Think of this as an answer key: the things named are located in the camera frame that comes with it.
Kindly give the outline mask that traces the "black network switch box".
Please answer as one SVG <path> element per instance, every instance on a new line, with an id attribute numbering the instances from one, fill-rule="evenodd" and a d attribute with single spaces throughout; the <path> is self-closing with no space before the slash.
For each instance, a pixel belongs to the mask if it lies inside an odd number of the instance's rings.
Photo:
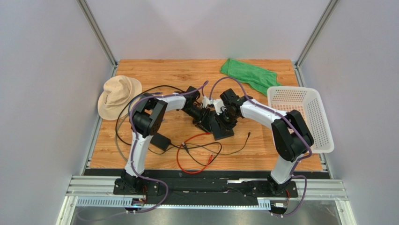
<path id="1" fill-rule="evenodd" d="M 210 115 L 209 125 L 216 141 L 234 136 L 231 123 L 225 123 L 215 112 Z"/>

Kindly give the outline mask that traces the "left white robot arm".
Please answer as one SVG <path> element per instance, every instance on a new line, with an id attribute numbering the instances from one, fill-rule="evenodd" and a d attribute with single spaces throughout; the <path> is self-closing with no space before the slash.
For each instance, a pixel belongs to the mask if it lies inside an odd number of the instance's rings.
<path id="1" fill-rule="evenodd" d="M 168 188 L 162 180 L 145 177 L 145 159 L 151 139 L 158 132 L 164 115 L 171 110 L 182 110 L 189 99 L 196 100 L 197 95 L 205 86 L 199 88 L 190 87 L 185 92 L 174 92 L 167 95 L 143 94 L 139 101 L 133 105 L 130 111 L 130 123 L 132 128 L 133 143 L 129 159 L 121 177 L 115 180 L 115 186 L 133 189 L 135 193 L 144 185 L 144 180 L 157 182 Z"/>

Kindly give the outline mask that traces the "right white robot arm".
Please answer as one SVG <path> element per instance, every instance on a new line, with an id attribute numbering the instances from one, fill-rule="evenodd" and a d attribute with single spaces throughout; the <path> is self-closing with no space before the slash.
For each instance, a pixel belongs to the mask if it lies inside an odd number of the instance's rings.
<path id="1" fill-rule="evenodd" d="M 297 110 L 280 111 L 264 105 L 248 95 L 239 97 L 232 89 L 213 99 L 216 119 L 220 127 L 232 129 L 239 117 L 251 119 L 269 128 L 274 146 L 279 154 L 277 162 L 267 177 L 267 190 L 273 195 L 282 193 L 292 179 L 299 159 L 310 152 L 313 136 Z"/>

